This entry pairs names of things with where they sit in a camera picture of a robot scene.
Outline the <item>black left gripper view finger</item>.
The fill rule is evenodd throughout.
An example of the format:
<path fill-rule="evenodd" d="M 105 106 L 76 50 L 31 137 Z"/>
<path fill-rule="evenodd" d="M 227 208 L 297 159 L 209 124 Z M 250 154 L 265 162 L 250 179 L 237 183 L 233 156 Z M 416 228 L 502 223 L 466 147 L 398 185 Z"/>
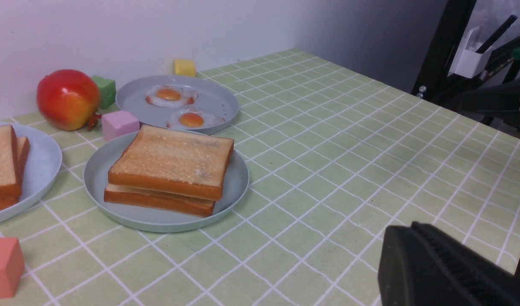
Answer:
<path fill-rule="evenodd" d="M 431 224 L 386 227 L 384 306 L 520 306 L 520 279 Z"/>

